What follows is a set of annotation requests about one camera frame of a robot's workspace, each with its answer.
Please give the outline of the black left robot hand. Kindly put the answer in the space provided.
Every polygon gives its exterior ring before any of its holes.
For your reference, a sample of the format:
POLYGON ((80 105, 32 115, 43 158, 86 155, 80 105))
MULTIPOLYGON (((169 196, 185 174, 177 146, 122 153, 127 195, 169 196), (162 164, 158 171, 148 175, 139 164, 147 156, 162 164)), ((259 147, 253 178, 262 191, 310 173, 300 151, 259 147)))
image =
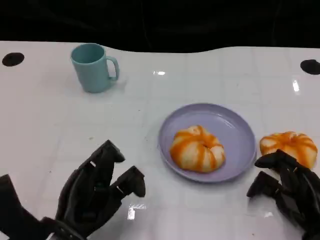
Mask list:
POLYGON ((60 192, 55 217, 42 219, 50 240, 86 240, 115 215, 125 197, 145 197, 145 176, 136 166, 112 182, 115 164, 124 161, 107 140, 73 171, 60 192))

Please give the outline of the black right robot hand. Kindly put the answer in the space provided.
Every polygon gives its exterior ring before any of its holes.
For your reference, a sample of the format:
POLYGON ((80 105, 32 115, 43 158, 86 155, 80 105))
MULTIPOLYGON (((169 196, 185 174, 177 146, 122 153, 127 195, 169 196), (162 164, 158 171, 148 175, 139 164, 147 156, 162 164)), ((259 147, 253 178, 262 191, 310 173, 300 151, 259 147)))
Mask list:
POLYGON ((320 238, 320 178, 284 151, 268 153, 256 160, 258 168, 274 170, 280 180, 260 171, 246 196, 265 195, 275 200, 279 211, 304 230, 303 240, 320 238))

